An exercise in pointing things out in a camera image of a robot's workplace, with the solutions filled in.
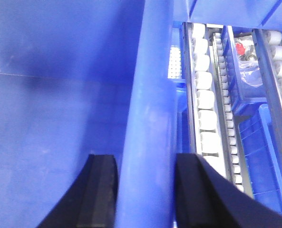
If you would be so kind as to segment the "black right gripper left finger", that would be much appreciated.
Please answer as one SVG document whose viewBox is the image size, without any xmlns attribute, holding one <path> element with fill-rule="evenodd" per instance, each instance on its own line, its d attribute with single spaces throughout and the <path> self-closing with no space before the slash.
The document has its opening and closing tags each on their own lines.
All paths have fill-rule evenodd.
<svg viewBox="0 0 282 228">
<path fill-rule="evenodd" d="M 38 227 L 112 228 L 117 193 L 115 157 L 91 154 L 70 188 Z"/>
</svg>

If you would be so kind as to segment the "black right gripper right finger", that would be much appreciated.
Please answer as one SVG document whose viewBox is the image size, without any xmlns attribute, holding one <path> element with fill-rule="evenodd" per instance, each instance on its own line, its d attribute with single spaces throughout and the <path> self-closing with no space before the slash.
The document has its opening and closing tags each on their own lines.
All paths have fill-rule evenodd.
<svg viewBox="0 0 282 228">
<path fill-rule="evenodd" d="M 253 200 L 201 156 L 178 153 L 175 218 L 179 228 L 282 228 L 282 216 Z"/>
</svg>

